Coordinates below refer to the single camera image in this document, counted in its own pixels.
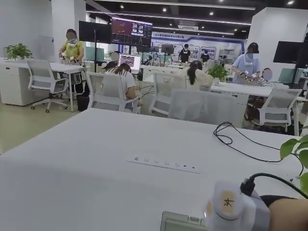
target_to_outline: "column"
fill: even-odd
[[[59,62],[58,51],[66,41],[66,31],[74,29],[79,36],[79,21],[86,21],[84,0],[52,0],[52,29],[55,60]]]
[[[259,45],[262,70],[273,71],[272,81],[279,78],[282,68],[294,68],[295,64],[273,63],[279,41],[303,42],[308,24],[308,11],[286,8],[265,8],[252,20],[247,45]]]

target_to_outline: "outlet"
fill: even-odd
[[[127,162],[201,174],[201,168],[196,165],[180,164],[179,162],[170,162],[163,159],[151,159],[148,157],[135,156],[133,158],[129,158]]]

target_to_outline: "potted plant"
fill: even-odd
[[[5,52],[8,59],[16,60],[17,58],[32,58],[32,52],[27,46],[23,45],[22,43],[6,47]]]
[[[213,78],[218,78],[222,82],[226,80],[228,75],[227,70],[221,65],[215,65],[214,67],[208,69],[207,73]]]
[[[290,139],[280,147],[280,158],[286,158],[288,155],[295,155],[305,168],[308,168],[308,135],[301,139]],[[301,190],[308,195],[308,172],[300,174],[295,178],[299,180]]]

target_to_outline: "light strip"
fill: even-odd
[[[86,12],[87,12],[87,13],[118,14],[118,15],[124,15],[124,16],[147,17],[147,18],[179,19],[179,20],[188,20],[188,21],[197,21],[197,22],[227,23],[227,24],[236,24],[236,25],[251,26],[250,23],[237,23],[237,22],[218,21],[218,20],[192,19],[192,18],[177,18],[177,17],[154,16],[154,15],[131,14],[131,13],[107,13],[107,12],[100,12],[100,11],[86,11]]]
[[[180,31],[190,31],[190,32],[202,32],[202,33],[209,33],[209,34],[234,35],[233,33],[206,31],[206,30],[186,30],[186,29],[177,29],[177,28],[171,28],[171,27],[157,27],[157,26],[153,26],[153,28],[162,29],[162,30],[180,30]]]
[[[248,11],[254,11],[256,9],[255,7],[243,7],[243,6],[226,6],[226,5],[214,5],[214,4],[196,4],[196,3],[144,1],[144,0],[99,0],[99,1],[113,1],[113,2],[127,2],[127,3],[139,3],[139,4],[155,4],[155,5],[171,5],[171,6],[196,6],[196,7],[248,10]]]

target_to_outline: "recessed light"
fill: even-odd
[[[124,15],[124,16],[134,16],[134,17],[145,17],[145,18],[165,18],[165,19],[179,19],[179,20],[188,20],[188,21],[196,21],[196,22],[209,22],[209,23],[226,23],[226,24],[235,24],[235,25],[245,25],[251,26],[251,23],[239,23],[239,22],[231,22],[231,21],[219,21],[219,20],[206,20],[206,19],[194,19],[194,18],[179,18],[179,17],[168,17],[168,16],[154,16],[154,15],[145,15],[145,14],[134,14],[134,13],[107,13],[100,11],[86,11],[87,13],[103,13],[106,15]]]

